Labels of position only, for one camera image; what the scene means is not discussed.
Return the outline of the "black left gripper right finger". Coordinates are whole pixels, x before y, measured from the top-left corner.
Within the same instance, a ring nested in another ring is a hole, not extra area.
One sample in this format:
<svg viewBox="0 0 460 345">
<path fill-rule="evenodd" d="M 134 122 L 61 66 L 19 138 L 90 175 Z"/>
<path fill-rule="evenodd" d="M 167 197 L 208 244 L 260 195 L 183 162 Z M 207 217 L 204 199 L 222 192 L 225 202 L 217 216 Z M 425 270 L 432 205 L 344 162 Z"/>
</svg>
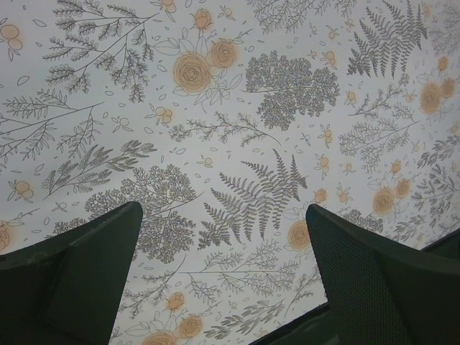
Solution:
<svg viewBox="0 0 460 345">
<path fill-rule="evenodd" d="M 312 204 L 306 224 L 341 344 L 458 344 L 459 232 L 422 250 Z"/>
</svg>

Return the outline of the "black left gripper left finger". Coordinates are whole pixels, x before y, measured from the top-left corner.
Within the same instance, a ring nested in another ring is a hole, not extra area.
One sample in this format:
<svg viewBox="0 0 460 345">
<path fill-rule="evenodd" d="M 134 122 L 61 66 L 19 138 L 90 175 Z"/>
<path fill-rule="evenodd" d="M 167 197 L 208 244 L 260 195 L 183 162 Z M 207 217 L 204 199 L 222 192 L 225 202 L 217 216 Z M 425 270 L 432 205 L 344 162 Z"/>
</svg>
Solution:
<svg viewBox="0 0 460 345">
<path fill-rule="evenodd" d="M 2 344 L 107 344 L 143 217 L 130 201 L 1 256 Z"/>
</svg>

